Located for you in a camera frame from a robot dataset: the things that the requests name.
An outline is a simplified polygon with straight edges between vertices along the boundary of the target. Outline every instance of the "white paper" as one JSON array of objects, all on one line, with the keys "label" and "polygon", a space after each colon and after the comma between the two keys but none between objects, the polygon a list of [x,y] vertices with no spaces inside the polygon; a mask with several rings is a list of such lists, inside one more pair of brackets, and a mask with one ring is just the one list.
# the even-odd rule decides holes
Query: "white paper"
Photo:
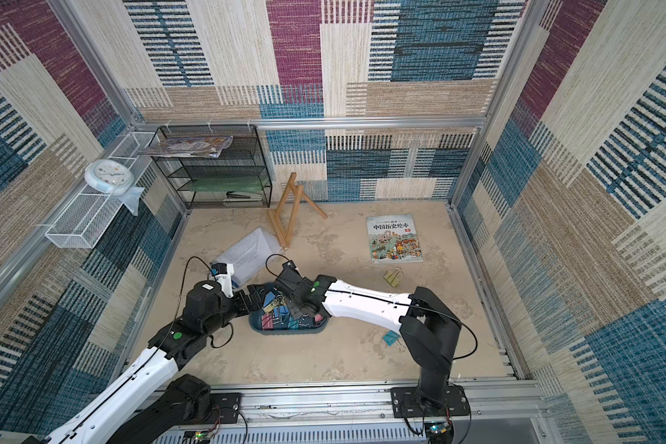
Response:
[{"label": "white paper", "polygon": [[232,286],[240,287],[264,268],[266,258],[280,251],[276,236],[259,226],[222,253],[217,262],[234,265]]}]

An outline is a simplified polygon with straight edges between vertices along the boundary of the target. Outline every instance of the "mounting plate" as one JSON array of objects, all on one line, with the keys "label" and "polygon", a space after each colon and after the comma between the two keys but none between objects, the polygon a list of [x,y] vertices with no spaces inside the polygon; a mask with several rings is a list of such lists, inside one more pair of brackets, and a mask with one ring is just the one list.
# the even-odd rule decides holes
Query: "mounting plate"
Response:
[{"label": "mounting plate", "polygon": [[204,421],[183,421],[183,425],[191,424],[207,424],[214,423],[217,421],[217,409],[214,406],[219,407],[219,423],[220,424],[236,424],[237,417],[239,416],[233,408],[239,409],[241,405],[242,394],[241,393],[211,393],[209,394],[209,404],[212,406],[212,414],[204,419]]},{"label": "mounting plate", "polygon": [[[464,389],[460,386],[448,386],[444,394],[444,403],[449,407],[449,416],[468,416],[471,412],[469,401],[467,400]],[[417,402],[416,387],[395,387],[390,389],[392,396],[392,410],[395,418],[427,418],[432,416],[446,416],[445,408],[440,408],[432,412],[422,413],[422,409]]]}]

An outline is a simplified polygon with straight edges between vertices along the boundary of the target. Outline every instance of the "book cover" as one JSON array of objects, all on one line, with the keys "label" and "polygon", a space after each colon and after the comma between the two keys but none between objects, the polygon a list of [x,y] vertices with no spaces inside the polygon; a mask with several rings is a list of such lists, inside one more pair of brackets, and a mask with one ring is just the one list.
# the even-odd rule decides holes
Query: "book cover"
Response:
[{"label": "book cover", "polygon": [[159,155],[160,157],[213,157],[219,155],[232,144],[234,137],[175,137],[159,144],[151,144],[139,149],[138,155]]},{"label": "book cover", "polygon": [[422,262],[422,250],[412,215],[367,218],[373,263]]}]

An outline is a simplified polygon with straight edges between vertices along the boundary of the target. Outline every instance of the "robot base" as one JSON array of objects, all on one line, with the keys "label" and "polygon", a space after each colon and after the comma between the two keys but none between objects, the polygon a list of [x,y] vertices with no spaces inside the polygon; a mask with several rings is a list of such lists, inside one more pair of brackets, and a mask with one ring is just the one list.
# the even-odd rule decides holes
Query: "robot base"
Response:
[{"label": "robot base", "polygon": [[471,412],[469,401],[467,400],[464,390],[459,386],[448,386],[444,394],[444,404],[442,408],[427,409],[422,412],[422,407],[419,403],[416,388],[410,387],[395,387],[390,389],[392,396],[392,409],[395,418],[422,418],[426,416],[431,418],[433,416],[446,416],[446,407],[449,407],[449,416],[468,416]]}]

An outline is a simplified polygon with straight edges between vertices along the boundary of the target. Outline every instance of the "gold binder clip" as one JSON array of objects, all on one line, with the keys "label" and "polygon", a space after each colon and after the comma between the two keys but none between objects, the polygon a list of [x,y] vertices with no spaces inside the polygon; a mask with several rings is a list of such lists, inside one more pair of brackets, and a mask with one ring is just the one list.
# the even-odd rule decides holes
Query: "gold binder clip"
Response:
[{"label": "gold binder clip", "polygon": [[400,278],[402,278],[402,276],[404,276],[402,270],[400,270],[400,267],[397,267],[395,271],[388,271],[385,273],[385,280],[387,280],[387,283],[391,286],[397,287],[400,285]]}]

